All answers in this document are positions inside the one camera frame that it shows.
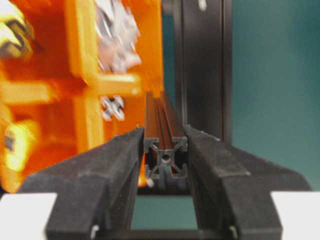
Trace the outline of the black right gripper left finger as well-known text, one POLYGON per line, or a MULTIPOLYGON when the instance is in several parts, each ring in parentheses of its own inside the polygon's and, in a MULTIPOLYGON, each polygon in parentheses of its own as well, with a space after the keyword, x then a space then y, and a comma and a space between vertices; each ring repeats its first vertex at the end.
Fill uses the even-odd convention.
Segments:
POLYGON ((143 156, 144 129, 29 175, 19 191, 57 195, 45 227, 49 240, 88 240, 131 228, 143 156))

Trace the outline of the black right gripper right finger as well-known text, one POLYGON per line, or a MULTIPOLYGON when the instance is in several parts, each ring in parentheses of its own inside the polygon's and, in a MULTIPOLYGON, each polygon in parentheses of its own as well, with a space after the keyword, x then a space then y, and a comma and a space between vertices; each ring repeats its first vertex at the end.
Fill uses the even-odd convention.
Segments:
POLYGON ((189 125, 188 180, 197 226, 239 240, 279 240, 272 192, 310 191, 305 177, 189 125))

